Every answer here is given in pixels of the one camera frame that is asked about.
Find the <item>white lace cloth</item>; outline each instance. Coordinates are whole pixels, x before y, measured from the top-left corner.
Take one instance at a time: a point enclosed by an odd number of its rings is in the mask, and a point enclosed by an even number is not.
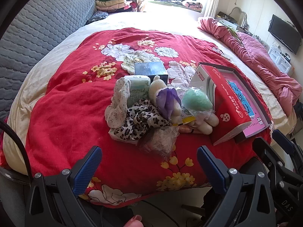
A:
[[[105,109],[105,120],[110,128],[119,128],[125,121],[127,113],[127,99],[130,96],[131,81],[122,77],[117,80],[112,103]]]

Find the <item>screw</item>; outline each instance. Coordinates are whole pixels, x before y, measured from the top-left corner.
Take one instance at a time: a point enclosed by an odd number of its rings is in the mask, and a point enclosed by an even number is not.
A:
[[[64,170],[62,171],[62,174],[63,174],[63,175],[67,175],[67,174],[69,174],[69,172],[70,172],[69,169],[64,169]]]
[[[237,174],[237,170],[236,170],[235,168],[230,168],[230,169],[229,169],[229,172],[230,172],[231,174]]]
[[[265,174],[263,172],[258,172],[259,177],[265,177]]]
[[[39,178],[39,177],[41,177],[41,173],[36,173],[35,178]]]

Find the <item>flower tissue pack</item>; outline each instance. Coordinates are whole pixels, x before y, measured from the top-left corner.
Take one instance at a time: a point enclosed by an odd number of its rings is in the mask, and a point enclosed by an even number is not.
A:
[[[131,81],[129,87],[130,96],[127,99],[127,108],[130,108],[138,100],[148,98],[148,90],[151,84],[149,77],[144,75],[129,75],[125,76],[126,79]]]
[[[154,80],[154,77],[158,75],[166,85],[169,78],[162,61],[135,63],[134,73],[135,75],[148,76],[151,79],[151,82]]]

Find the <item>cream bedsheet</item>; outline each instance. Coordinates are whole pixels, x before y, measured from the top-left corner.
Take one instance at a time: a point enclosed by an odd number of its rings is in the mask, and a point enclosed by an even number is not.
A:
[[[80,28],[55,47],[32,68],[13,102],[8,117],[8,124],[16,131],[25,145],[31,111],[36,102],[45,95],[50,78],[64,59],[72,51],[77,49],[79,44],[86,37],[94,32],[134,27],[141,30],[158,30],[179,35],[189,35],[215,43],[219,49],[223,51],[225,56],[230,58],[231,61],[254,83],[269,107],[275,128],[280,129],[284,134],[289,133],[296,124],[294,110],[292,115],[287,117],[277,99],[263,81],[227,46],[216,40],[213,36],[199,30],[196,25],[197,22],[194,19],[185,19],[182,14],[179,16],[172,16],[171,14],[160,16],[159,14],[152,13],[116,13],[104,20]],[[22,174],[27,174],[19,149],[6,134],[4,134],[3,139],[3,151],[6,160],[12,169]]]

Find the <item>tv stand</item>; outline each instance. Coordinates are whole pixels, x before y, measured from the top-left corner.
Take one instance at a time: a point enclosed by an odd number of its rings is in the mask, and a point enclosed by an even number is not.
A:
[[[291,76],[293,74],[294,68],[282,55],[280,49],[275,46],[271,46],[268,51],[268,54],[281,72],[286,73],[288,76]]]

